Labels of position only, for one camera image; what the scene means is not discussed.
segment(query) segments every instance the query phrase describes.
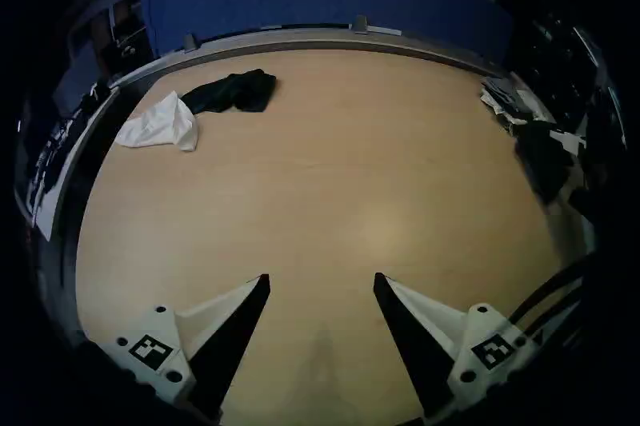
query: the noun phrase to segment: wooden table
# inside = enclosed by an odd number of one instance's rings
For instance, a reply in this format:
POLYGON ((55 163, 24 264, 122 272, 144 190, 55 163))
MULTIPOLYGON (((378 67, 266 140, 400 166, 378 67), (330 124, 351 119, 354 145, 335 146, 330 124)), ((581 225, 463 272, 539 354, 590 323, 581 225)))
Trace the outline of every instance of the wooden table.
POLYGON ((83 328, 112 340, 153 305, 187 309, 270 273, 226 424, 412 419, 374 273, 508 314, 561 265, 513 139, 479 101, 479 76, 343 50, 181 70, 133 115, 255 68, 278 77, 266 112, 198 115, 195 152, 112 145, 78 245, 83 328))

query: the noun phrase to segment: black cable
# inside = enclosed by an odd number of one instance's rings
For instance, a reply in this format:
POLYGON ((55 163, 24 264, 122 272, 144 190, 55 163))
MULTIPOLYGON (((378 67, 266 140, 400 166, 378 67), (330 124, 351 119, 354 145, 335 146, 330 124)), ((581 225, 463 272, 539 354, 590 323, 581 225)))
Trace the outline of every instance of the black cable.
POLYGON ((526 298, 520 306, 509 317, 512 324, 520 321, 535 305, 540 303, 554 291, 567 286, 572 281, 582 277, 586 271, 587 265, 590 263, 590 255, 582 258, 580 261, 573 263, 564 268, 561 272, 552 276, 542 286, 536 289, 526 298))
POLYGON ((560 299, 555 305, 547 309, 543 314, 537 317, 533 323, 525 330, 527 336, 533 336, 543 325, 545 325, 551 318, 556 317, 562 313, 565 309, 574 305, 582 299, 582 286, 578 286, 576 289, 570 291, 563 298, 560 299))

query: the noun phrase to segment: black object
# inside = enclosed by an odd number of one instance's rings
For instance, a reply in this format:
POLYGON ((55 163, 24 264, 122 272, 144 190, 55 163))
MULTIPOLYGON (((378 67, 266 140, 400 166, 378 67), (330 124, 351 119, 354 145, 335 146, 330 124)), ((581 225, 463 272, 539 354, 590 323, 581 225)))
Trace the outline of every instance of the black object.
POLYGON ((241 111, 261 112, 266 109, 275 89, 276 77, 262 70, 230 74, 213 83, 199 86, 182 96, 191 113, 221 113, 235 105, 241 111))
POLYGON ((550 123, 532 121, 514 125, 518 139, 515 152, 522 162, 529 182, 545 205, 552 202, 569 178, 569 167, 574 164, 562 143, 549 136, 550 123))
POLYGON ((197 379, 189 402, 209 419, 219 414, 270 293, 269 275, 262 274, 249 296, 189 361, 197 379))
POLYGON ((432 416, 454 397, 446 383, 454 361, 400 301, 382 273, 375 273, 374 294, 424 414, 432 416))
POLYGON ((85 130, 89 118, 109 97, 110 93, 110 89, 103 82, 95 83, 90 93, 82 95, 82 100, 71 118, 61 121, 59 127, 51 134, 34 165, 33 186, 31 195, 27 198, 34 211, 38 207, 35 204, 38 185, 42 181, 44 193, 51 191, 58 182, 67 155, 85 130))

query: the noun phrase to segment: black cloth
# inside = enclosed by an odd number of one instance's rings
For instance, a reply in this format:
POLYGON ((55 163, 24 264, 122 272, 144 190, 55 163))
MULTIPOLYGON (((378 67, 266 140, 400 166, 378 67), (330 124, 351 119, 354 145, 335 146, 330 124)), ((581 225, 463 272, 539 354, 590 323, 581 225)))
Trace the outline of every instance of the black cloth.
POLYGON ((262 70, 251 70, 199 86, 181 99, 193 114, 221 113, 233 105, 241 111, 261 112, 269 103, 275 83, 275 76, 262 70))
POLYGON ((514 128, 518 139, 515 152, 525 167, 534 192, 548 205, 556 198, 569 178, 569 167, 574 164, 562 143, 549 136, 551 123, 532 121, 514 128))

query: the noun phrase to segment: white cloth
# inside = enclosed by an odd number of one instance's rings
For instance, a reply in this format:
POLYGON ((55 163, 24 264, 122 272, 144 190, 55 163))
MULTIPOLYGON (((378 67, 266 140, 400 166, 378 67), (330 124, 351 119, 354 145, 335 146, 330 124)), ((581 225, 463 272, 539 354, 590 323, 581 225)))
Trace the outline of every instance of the white cloth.
POLYGON ((198 142, 198 124, 172 91, 139 117, 125 121, 115 142, 130 148, 173 143, 182 151, 193 151, 198 142))

